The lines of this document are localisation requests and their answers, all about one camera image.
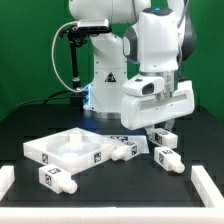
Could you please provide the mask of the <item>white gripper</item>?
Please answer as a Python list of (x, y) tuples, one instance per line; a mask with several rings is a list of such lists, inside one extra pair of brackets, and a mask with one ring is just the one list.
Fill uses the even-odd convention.
[(168, 131), (172, 131), (175, 125), (174, 118), (191, 114), (194, 107), (192, 82), (187, 80), (180, 82), (178, 89), (168, 99), (157, 100), (155, 96), (125, 95), (121, 101), (121, 123), (130, 130), (146, 127), (148, 139), (154, 142), (153, 125), (167, 121), (165, 127)]

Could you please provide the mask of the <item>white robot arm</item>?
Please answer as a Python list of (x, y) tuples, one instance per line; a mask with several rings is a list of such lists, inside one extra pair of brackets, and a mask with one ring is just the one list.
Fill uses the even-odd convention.
[(130, 130), (144, 128), (152, 142), (157, 124), (171, 131), (176, 118), (194, 110), (192, 82), (178, 77), (195, 44), (189, 0), (167, 3), (156, 8), (151, 0), (69, 0), (75, 32), (93, 45), (85, 112), (119, 118)]

